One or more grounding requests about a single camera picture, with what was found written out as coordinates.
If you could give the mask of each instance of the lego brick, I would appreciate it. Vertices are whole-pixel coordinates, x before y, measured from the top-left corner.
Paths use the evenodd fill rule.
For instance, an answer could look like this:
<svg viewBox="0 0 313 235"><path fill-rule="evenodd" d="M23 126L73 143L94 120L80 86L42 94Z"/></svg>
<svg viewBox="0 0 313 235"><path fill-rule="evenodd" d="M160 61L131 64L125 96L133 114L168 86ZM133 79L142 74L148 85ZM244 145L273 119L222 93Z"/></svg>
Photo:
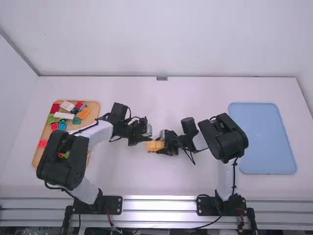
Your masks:
<svg viewBox="0 0 313 235"><path fill-rule="evenodd" d="M53 104L50 110L51 114L54 114L55 112L59 111L60 109L60 104Z"/></svg>
<svg viewBox="0 0 313 235"><path fill-rule="evenodd" d="M84 104L82 107L80 107L79 111L82 111L84 108L87 108L87 104Z"/></svg>
<svg viewBox="0 0 313 235"><path fill-rule="evenodd" d="M55 130L57 130L58 129L58 123L56 122L56 123L53 123L53 124L51 124L51 130L52 131L55 131Z"/></svg>
<svg viewBox="0 0 313 235"><path fill-rule="evenodd" d="M74 117L73 125L79 125L80 123L82 123L82 120L79 117Z"/></svg>
<svg viewBox="0 0 313 235"><path fill-rule="evenodd" d="M48 141L39 141L38 147L46 147L47 146Z"/></svg>
<svg viewBox="0 0 313 235"><path fill-rule="evenodd" d="M83 105L84 105L84 104L83 104L82 102L77 102L77 103L75 104L75 107L78 108L78 109L80 109Z"/></svg>
<svg viewBox="0 0 313 235"><path fill-rule="evenodd" d="M59 130L65 131L67 129L67 122L65 120L62 120L59 122Z"/></svg>
<svg viewBox="0 0 313 235"><path fill-rule="evenodd" d="M74 114L68 114L68 113L56 112L53 116L56 117L56 118L73 120L75 115Z"/></svg>
<svg viewBox="0 0 313 235"><path fill-rule="evenodd" d="M77 114L79 112L79 110L78 110L78 108L76 108L76 107L74 107L71 111L70 111L70 113L71 114Z"/></svg>
<svg viewBox="0 0 313 235"><path fill-rule="evenodd" d="M61 118L57 118L57 117L55 118L54 114L49 114L48 118L47 118L47 122L49 125L51 125L54 122L59 122L60 120L61 120Z"/></svg>
<svg viewBox="0 0 313 235"><path fill-rule="evenodd" d="M84 120L88 115L90 114L90 109L89 108L84 108L77 116Z"/></svg>
<svg viewBox="0 0 313 235"><path fill-rule="evenodd" d="M147 152L154 153L165 147L164 141L147 141L146 142Z"/></svg>
<svg viewBox="0 0 313 235"><path fill-rule="evenodd" d="M72 103L67 102L65 100L64 100L64 102L60 106L61 106L62 109L65 109L65 110L67 110L69 112L75 107L75 105L73 105Z"/></svg>
<svg viewBox="0 0 313 235"><path fill-rule="evenodd" d="M66 152L66 153L59 153L59 158L66 158L68 159L68 156L69 156L69 152Z"/></svg>

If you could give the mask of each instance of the red lego brick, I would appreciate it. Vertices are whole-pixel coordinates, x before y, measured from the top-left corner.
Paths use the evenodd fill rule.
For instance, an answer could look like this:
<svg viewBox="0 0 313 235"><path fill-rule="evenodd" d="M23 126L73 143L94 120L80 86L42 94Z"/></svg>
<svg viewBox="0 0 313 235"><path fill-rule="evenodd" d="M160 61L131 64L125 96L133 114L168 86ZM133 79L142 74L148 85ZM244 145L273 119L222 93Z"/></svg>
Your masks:
<svg viewBox="0 0 313 235"><path fill-rule="evenodd" d="M39 141L39 145L38 147L46 147L47 146L48 141Z"/></svg>
<svg viewBox="0 0 313 235"><path fill-rule="evenodd" d="M82 107L84 104L82 102L77 102L77 104L75 104L75 107L80 109L80 107Z"/></svg>
<svg viewBox="0 0 313 235"><path fill-rule="evenodd" d="M57 122L51 124L51 130L52 130L52 131L55 131L55 130L57 130L58 128L59 128L59 125L58 125Z"/></svg>
<svg viewBox="0 0 313 235"><path fill-rule="evenodd" d="M50 110L51 114L54 114L55 112L59 111L60 109L60 104L53 104Z"/></svg>

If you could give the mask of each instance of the red wire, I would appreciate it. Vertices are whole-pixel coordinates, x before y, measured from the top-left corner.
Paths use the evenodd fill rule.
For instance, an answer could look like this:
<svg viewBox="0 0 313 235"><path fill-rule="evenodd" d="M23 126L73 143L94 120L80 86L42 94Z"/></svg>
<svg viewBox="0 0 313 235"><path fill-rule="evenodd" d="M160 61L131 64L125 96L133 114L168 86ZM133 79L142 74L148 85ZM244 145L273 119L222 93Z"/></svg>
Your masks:
<svg viewBox="0 0 313 235"><path fill-rule="evenodd" d="M106 209L106 212L107 212L107 218L108 218L108 222L110 223L110 225L112 224L112 221L111 221L111 218L110 218L110 212L109 212L109 209L104 207Z"/></svg>

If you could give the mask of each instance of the orange lego brick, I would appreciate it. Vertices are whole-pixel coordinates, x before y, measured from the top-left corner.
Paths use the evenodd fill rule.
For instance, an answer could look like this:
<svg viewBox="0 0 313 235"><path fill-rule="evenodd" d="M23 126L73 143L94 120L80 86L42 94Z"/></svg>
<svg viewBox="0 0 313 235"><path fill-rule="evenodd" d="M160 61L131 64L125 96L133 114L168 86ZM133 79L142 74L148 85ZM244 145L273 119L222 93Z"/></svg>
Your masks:
<svg viewBox="0 0 313 235"><path fill-rule="evenodd" d="M164 141L147 141L147 152L154 153L160 149L165 148Z"/></svg>
<svg viewBox="0 0 313 235"><path fill-rule="evenodd" d="M78 115L80 119L85 119L88 115L90 114L90 109L89 108L84 108Z"/></svg>

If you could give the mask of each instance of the light blue pad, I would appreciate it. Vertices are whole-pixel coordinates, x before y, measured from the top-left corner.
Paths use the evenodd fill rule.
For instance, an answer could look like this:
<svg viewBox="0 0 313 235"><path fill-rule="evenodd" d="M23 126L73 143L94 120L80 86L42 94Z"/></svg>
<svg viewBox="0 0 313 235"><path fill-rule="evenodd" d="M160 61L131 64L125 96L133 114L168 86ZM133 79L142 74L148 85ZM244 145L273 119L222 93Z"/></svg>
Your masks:
<svg viewBox="0 0 313 235"><path fill-rule="evenodd" d="M246 133L249 147L240 163L246 174L297 171L279 110L272 103L231 103L229 115Z"/></svg>

